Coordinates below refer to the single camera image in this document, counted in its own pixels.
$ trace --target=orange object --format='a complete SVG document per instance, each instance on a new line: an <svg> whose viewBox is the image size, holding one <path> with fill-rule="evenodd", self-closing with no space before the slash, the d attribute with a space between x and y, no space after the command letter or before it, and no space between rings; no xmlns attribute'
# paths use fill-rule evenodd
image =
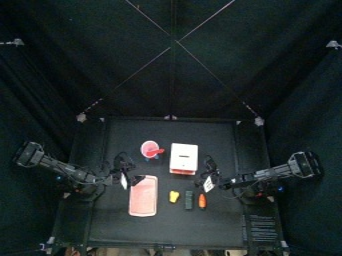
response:
<svg viewBox="0 0 342 256"><path fill-rule="evenodd" d="M198 206L200 206L200 208L201 208L202 210L205 210L206 207L208 207L208 199L206 199L205 194L201 194L201 195L200 195Z"/></svg>

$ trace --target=floor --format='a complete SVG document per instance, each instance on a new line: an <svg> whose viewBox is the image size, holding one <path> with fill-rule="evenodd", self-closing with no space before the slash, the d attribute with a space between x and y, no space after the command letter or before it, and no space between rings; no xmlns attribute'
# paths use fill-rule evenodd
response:
<svg viewBox="0 0 342 256"><path fill-rule="evenodd" d="M230 250L229 256L244 256L248 254L248 251L244 250ZM97 256L150 256L154 255L154 250L149 251L143 249L119 249L119 248L101 248L98 249ZM190 250L175 250L173 253L165 253L165 256L193 256ZM204 256L210 256L212 254L208 251L204 251Z"/></svg>

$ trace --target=yellow object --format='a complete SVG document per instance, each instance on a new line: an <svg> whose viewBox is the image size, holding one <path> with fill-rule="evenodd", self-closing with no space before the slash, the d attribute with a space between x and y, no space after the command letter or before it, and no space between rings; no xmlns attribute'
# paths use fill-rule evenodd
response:
<svg viewBox="0 0 342 256"><path fill-rule="evenodd" d="M179 198L179 192L170 191L170 202L175 203L178 198Z"/></svg>

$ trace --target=black curtain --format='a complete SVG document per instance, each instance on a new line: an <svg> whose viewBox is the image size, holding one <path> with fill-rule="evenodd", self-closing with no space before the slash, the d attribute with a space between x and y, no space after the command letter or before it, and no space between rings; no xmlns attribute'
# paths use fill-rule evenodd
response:
<svg viewBox="0 0 342 256"><path fill-rule="evenodd" d="M342 51L332 49L269 120L274 164L301 150L314 151L325 175L286 182L281 200L286 238L297 255L342 254Z"/></svg>
<svg viewBox="0 0 342 256"><path fill-rule="evenodd" d="M15 39L0 23L0 38ZM47 241L59 192L55 175L12 158L25 141L67 160L75 115L37 69L29 48L0 46L0 254L34 255Z"/></svg>

